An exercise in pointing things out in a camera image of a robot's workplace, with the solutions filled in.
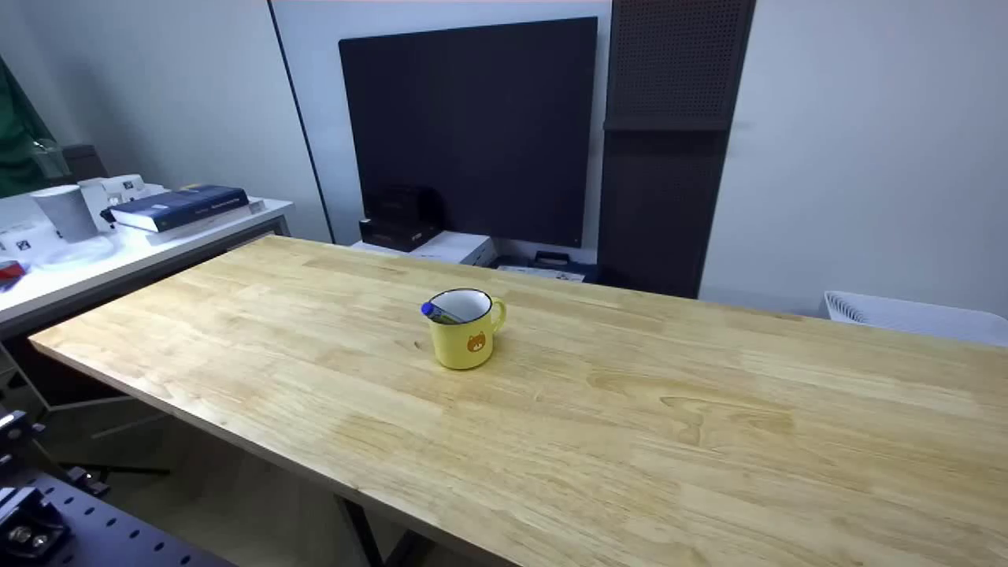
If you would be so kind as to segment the dark blue book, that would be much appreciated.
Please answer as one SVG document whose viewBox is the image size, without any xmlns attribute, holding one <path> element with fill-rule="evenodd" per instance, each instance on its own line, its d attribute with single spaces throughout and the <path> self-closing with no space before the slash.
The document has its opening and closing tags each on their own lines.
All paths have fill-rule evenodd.
<svg viewBox="0 0 1008 567">
<path fill-rule="evenodd" d="M 165 235 L 202 218 L 214 218 L 233 209 L 247 209 L 248 196 L 233 187 L 200 187 L 133 198 L 111 209 L 111 218 L 122 228 Z"/>
</svg>

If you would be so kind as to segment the large black monitor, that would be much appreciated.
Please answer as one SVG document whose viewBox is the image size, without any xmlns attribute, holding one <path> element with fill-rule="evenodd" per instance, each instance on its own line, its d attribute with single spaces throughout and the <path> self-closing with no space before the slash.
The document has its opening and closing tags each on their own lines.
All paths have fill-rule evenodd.
<svg viewBox="0 0 1008 567">
<path fill-rule="evenodd" d="M 577 245 L 597 15 L 344 39 L 361 205 L 420 198 L 448 231 Z"/>
</svg>

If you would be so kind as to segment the white box under monitor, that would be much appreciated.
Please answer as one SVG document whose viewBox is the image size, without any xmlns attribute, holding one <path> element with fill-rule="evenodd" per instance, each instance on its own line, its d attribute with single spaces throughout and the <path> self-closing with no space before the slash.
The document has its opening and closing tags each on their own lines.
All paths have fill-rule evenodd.
<svg viewBox="0 0 1008 567">
<path fill-rule="evenodd" d="M 414 248 L 414 259 L 448 262 L 448 264 L 492 264 L 496 243 L 483 235 L 440 231 L 439 237 Z"/>
</svg>

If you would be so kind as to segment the black perforated metal base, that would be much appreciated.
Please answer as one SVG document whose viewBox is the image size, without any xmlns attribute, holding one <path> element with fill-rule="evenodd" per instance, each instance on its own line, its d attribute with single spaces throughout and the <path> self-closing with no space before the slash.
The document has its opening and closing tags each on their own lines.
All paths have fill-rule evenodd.
<svg viewBox="0 0 1008 567">
<path fill-rule="evenodd" d="M 92 472 L 39 447 L 22 411 L 0 419 L 0 567 L 230 567 L 113 503 Z"/>
</svg>

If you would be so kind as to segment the black small device under monitor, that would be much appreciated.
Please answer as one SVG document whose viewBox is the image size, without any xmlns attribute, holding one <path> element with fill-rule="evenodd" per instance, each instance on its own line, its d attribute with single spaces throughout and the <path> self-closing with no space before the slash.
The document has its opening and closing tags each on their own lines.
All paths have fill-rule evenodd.
<svg viewBox="0 0 1008 567">
<path fill-rule="evenodd" d="M 393 187 L 372 198 L 360 235 L 372 245 L 414 252 L 445 228 L 440 198 L 423 187 Z"/>
</svg>

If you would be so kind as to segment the dark brown wall cabinet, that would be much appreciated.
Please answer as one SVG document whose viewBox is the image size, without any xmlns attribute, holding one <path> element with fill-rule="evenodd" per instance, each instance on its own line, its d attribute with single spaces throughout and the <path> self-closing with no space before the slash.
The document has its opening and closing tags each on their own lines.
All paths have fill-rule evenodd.
<svg viewBox="0 0 1008 567">
<path fill-rule="evenodd" d="M 616 0 L 598 281 L 697 298 L 756 0 Z"/>
</svg>

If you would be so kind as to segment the white plastic bin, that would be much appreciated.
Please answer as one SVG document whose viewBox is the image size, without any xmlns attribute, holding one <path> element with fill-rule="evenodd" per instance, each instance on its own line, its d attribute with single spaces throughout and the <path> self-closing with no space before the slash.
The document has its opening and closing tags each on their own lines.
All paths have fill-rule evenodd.
<svg viewBox="0 0 1008 567">
<path fill-rule="evenodd" d="M 1008 347 L 1008 319 L 978 310 L 888 300 L 871 292 L 828 291 L 823 298 L 828 323 L 927 334 L 959 343 Z"/>
</svg>

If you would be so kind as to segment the white box on side table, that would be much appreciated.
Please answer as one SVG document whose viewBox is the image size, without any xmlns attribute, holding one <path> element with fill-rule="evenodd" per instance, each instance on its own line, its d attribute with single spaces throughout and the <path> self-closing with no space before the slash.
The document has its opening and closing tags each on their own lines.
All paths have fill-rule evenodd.
<svg viewBox="0 0 1008 567">
<path fill-rule="evenodd" d="M 59 240 L 81 243 L 101 235 L 97 218 L 103 209 L 155 194 L 155 183 L 144 183 L 139 173 L 122 173 L 39 189 L 33 201 L 43 212 Z"/>
</svg>

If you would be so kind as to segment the yellow enamel mug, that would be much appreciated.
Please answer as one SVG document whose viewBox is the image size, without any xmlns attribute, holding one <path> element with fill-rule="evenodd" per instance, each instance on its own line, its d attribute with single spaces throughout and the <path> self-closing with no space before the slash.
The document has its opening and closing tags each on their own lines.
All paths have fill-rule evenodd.
<svg viewBox="0 0 1008 567">
<path fill-rule="evenodd" d="M 479 369 L 496 356 L 496 339 L 506 323 L 506 305 L 486 291 L 453 286 L 430 298 L 440 311 L 427 319 L 436 362 L 453 372 Z"/>
</svg>

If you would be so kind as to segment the white side table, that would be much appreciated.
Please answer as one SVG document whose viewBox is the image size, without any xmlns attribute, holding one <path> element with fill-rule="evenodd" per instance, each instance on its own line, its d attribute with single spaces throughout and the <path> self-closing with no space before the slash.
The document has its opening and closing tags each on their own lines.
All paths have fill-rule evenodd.
<svg viewBox="0 0 1008 567">
<path fill-rule="evenodd" d="M 43 327 L 71 310 L 97 304 L 113 283 L 177 271 L 266 235 L 287 231 L 287 201 L 256 198 L 242 212 L 166 235 L 113 231 L 84 243 L 43 243 L 27 255 L 29 271 L 0 292 L 0 334 Z"/>
</svg>

